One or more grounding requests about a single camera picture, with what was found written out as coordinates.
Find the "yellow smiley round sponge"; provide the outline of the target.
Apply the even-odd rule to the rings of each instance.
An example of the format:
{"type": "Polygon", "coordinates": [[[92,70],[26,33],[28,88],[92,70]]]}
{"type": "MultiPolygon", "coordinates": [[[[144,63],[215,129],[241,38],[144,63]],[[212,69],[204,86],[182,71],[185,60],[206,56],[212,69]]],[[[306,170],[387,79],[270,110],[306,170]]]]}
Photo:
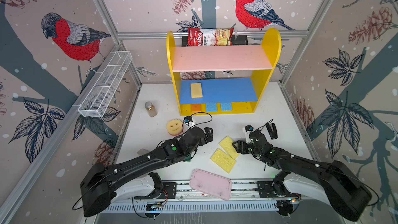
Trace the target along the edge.
{"type": "Polygon", "coordinates": [[[177,136],[183,131],[183,122],[180,119],[172,119],[166,124],[167,132],[172,136],[177,136]]]}

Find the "orange rectangular sponge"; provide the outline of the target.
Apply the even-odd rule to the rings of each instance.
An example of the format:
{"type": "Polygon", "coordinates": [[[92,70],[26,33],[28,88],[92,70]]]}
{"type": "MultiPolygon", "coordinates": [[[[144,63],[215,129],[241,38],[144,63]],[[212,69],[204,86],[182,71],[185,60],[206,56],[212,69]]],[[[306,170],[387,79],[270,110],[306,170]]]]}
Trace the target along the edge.
{"type": "Polygon", "coordinates": [[[191,113],[198,113],[202,111],[201,104],[191,104],[191,113]]]}

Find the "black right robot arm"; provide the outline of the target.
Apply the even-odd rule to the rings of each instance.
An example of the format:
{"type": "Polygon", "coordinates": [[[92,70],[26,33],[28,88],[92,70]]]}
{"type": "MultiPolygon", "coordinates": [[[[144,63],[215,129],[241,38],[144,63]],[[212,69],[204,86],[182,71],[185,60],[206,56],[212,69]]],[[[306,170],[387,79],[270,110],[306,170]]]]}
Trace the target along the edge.
{"type": "Polygon", "coordinates": [[[265,188],[279,197],[305,195],[331,206],[346,220],[356,222],[372,194],[348,167],[339,161],[318,162],[270,144],[260,130],[247,131],[246,140],[233,142],[237,153],[252,155],[279,170],[265,188]]]}

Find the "blue cellulose sponge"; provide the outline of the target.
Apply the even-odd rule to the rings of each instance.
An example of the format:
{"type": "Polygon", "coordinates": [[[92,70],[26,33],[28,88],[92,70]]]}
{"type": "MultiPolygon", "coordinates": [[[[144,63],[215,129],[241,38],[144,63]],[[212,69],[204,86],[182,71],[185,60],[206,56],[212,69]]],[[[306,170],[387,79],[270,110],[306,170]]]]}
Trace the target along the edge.
{"type": "Polygon", "coordinates": [[[216,113],[218,111],[217,103],[206,103],[206,112],[216,113]]]}
{"type": "Polygon", "coordinates": [[[222,112],[231,112],[233,111],[232,103],[221,103],[221,111],[222,112]]]}

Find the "beige orange-backed sponge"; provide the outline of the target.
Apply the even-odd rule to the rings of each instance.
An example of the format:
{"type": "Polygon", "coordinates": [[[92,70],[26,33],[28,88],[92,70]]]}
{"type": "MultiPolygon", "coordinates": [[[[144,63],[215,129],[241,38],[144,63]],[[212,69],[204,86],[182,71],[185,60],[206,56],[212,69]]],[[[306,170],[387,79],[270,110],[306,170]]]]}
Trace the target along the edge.
{"type": "Polygon", "coordinates": [[[203,97],[202,84],[201,83],[192,83],[190,84],[191,89],[191,98],[192,99],[200,99],[203,97]]]}

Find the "glass spice jar silver lid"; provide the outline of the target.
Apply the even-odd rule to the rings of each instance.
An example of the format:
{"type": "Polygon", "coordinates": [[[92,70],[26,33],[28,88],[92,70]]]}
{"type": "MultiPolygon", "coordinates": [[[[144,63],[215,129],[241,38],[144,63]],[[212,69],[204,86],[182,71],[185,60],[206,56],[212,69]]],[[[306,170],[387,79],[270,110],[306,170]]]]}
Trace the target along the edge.
{"type": "Polygon", "coordinates": [[[147,110],[147,112],[148,112],[148,115],[151,117],[151,118],[153,118],[154,116],[156,116],[157,115],[157,110],[156,110],[156,108],[155,108],[155,106],[153,105],[153,103],[152,102],[146,102],[145,103],[145,109],[147,110]]]}

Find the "yellow shelf pink blue boards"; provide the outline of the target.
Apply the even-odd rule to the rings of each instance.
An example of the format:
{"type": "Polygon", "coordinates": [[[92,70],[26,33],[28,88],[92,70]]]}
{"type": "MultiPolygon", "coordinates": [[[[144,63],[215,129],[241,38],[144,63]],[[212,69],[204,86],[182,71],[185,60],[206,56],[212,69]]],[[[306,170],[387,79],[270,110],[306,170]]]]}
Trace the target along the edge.
{"type": "Polygon", "coordinates": [[[216,115],[252,114],[274,73],[282,52],[282,37],[269,29],[259,45],[181,47],[173,32],[166,38],[167,61],[180,115],[191,115],[191,104],[217,103],[216,115]],[[191,98],[190,84],[201,83],[203,97],[191,98]],[[221,103],[233,111],[222,112],[221,103]]]}

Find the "red chips bag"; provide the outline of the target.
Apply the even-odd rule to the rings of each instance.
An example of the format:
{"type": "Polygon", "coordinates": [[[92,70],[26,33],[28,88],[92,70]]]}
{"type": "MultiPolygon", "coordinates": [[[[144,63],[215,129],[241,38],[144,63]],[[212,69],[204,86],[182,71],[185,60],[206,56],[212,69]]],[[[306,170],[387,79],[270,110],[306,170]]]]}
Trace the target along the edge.
{"type": "Polygon", "coordinates": [[[226,37],[227,40],[231,39],[233,35],[233,28],[230,29],[199,29],[199,28],[189,28],[188,29],[188,37],[189,37],[189,45],[193,47],[197,46],[212,46],[207,44],[209,38],[217,38],[218,41],[221,41],[222,37],[226,37]]]}

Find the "pink plastic tray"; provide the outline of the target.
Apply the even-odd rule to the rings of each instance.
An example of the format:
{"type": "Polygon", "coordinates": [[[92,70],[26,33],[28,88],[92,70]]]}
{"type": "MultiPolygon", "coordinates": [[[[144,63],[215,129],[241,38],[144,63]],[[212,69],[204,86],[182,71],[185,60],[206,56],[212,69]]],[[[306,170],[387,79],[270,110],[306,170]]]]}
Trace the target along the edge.
{"type": "Polygon", "coordinates": [[[228,201],[231,198],[232,181],[207,171],[193,170],[189,185],[196,191],[219,199],[228,201]]]}

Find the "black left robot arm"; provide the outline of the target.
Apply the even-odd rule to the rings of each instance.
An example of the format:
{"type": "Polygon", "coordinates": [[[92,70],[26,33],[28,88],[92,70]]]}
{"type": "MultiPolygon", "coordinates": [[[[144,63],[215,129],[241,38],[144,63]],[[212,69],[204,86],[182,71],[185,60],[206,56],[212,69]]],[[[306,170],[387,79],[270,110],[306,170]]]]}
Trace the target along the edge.
{"type": "Polygon", "coordinates": [[[94,216],[111,204],[116,190],[152,171],[184,161],[200,146],[212,142],[213,129],[192,127],[180,137],[165,140],[154,150],[123,163],[95,164],[80,183],[84,217],[94,216]]]}

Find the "black binder clip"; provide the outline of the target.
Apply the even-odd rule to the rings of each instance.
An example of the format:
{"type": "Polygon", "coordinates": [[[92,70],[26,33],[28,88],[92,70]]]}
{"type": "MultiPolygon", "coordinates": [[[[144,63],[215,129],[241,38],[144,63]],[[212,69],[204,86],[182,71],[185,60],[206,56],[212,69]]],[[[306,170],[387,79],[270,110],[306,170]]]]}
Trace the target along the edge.
{"type": "Polygon", "coordinates": [[[268,134],[272,140],[278,139],[276,124],[269,122],[265,124],[268,134]]]}

